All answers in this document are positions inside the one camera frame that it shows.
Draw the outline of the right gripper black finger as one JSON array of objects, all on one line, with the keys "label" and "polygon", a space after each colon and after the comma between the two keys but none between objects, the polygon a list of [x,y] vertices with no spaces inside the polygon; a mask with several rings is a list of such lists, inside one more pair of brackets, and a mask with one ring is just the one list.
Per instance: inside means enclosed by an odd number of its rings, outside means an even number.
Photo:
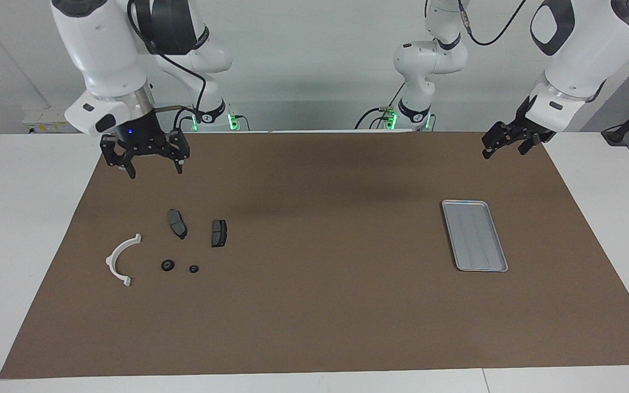
[{"label": "right gripper black finger", "polygon": [[106,164],[124,170],[130,179],[137,177],[137,170],[133,166],[132,160],[135,156],[135,150],[124,149],[122,154],[116,152],[116,147],[122,147],[119,139],[115,136],[103,136],[100,139],[100,149]]},{"label": "right gripper black finger", "polygon": [[173,161],[177,173],[180,175],[183,173],[183,165],[189,159],[191,150],[189,143],[180,128],[173,129],[167,135],[168,142],[168,158]]}]

